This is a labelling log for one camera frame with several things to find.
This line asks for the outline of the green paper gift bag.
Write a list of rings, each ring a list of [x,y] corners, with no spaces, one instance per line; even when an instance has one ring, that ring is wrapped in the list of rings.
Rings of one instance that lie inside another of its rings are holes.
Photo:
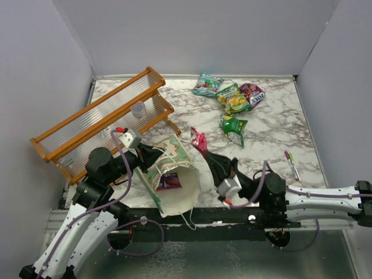
[[[196,230],[192,211],[201,193],[199,170],[178,136],[172,134],[153,147],[160,158],[146,173],[135,170],[162,218],[179,216],[186,226]]]

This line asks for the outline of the dark green snack packet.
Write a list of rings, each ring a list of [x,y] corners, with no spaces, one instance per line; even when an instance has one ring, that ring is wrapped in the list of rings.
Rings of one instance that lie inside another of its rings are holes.
[[[247,123],[247,120],[240,120],[227,115],[220,116],[220,128],[222,129],[224,135],[230,141],[242,148],[244,148],[245,145],[244,130]]]

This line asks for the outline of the pink purple snack packet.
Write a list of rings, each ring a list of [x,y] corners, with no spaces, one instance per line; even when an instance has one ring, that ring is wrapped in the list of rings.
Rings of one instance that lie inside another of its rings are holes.
[[[252,108],[255,108],[266,96],[266,93],[256,84],[245,83],[239,88]]]

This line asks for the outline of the teal snack packet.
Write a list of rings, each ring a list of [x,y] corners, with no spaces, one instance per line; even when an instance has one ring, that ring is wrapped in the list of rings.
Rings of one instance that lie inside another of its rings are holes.
[[[214,97],[223,81],[223,78],[201,73],[191,92],[199,96]]]

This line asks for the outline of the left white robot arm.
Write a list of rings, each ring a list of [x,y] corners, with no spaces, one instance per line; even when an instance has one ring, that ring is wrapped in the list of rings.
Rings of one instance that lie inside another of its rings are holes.
[[[76,278],[99,243],[114,228],[122,229],[131,221],[128,206],[111,198],[110,185],[123,175],[131,177],[137,167],[147,170],[163,154],[162,148],[145,144],[116,158],[108,148],[95,148],[59,231],[41,257],[21,269],[20,278]]]

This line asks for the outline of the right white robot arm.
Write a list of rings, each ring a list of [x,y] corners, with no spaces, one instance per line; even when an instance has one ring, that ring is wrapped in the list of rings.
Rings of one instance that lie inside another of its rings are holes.
[[[371,183],[358,181],[343,188],[310,189],[287,185],[267,162],[259,178],[249,178],[238,169],[238,160],[210,151],[202,156],[209,166],[219,200],[234,208],[232,199],[239,196],[248,204],[258,203],[263,224],[281,227],[308,219],[353,220],[361,227],[371,227]]]

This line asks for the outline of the small clear plastic cup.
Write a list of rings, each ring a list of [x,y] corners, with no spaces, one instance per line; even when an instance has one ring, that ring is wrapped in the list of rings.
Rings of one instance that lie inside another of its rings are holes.
[[[144,118],[146,116],[146,107],[143,101],[138,101],[130,107],[133,116],[137,119]]]

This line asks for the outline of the orange wooden rack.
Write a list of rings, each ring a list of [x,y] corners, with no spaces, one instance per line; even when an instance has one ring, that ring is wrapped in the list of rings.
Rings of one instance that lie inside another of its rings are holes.
[[[131,128],[142,134],[164,121],[176,135],[181,134],[169,119],[174,108],[159,93],[165,84],[156,70],[147,67],[30,142],[45,162],[57,166],[70,185],[78,184],[87,173],[85,164],[93,149],[102,146],[112,154],[117,153],[110,136],[116,127]],[[138,101],[143,101],[146,107],[146,116],[141,119],[135,118],[130,110]]]

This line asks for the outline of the colourful pen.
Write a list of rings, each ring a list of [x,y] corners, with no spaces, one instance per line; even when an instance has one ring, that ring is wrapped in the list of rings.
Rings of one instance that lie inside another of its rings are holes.
[[[296,166],[294,164],[294,159],[293,159],[292,154],[290,152],[288,152],[288,151],[284,151],[284,154],[285,154],[285,157],[287,159],[287,162],[288,162],[288,164],[289,164],[289,166],[291,168],[291,171],[292,171],[292,174],[293,174],[295,180],[301,183],[302,182],[302,179],[301,179],[301,177],[299,175],[299,172],[298,172],[298,170],[297,170],[297,168],[296,168]]]

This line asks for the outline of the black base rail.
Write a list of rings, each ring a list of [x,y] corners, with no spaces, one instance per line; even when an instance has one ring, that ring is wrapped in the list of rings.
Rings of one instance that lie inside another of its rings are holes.
[[[249,240],[264,241],[265,231],[276,228],[299,228],[286,215],[265,213],[259,207],[240,209],[193,208],[182,215],[161,217],[155,208],[130,208],[119,218],[120,224],[139,220],[130,226],[134,242],[201,242]]]

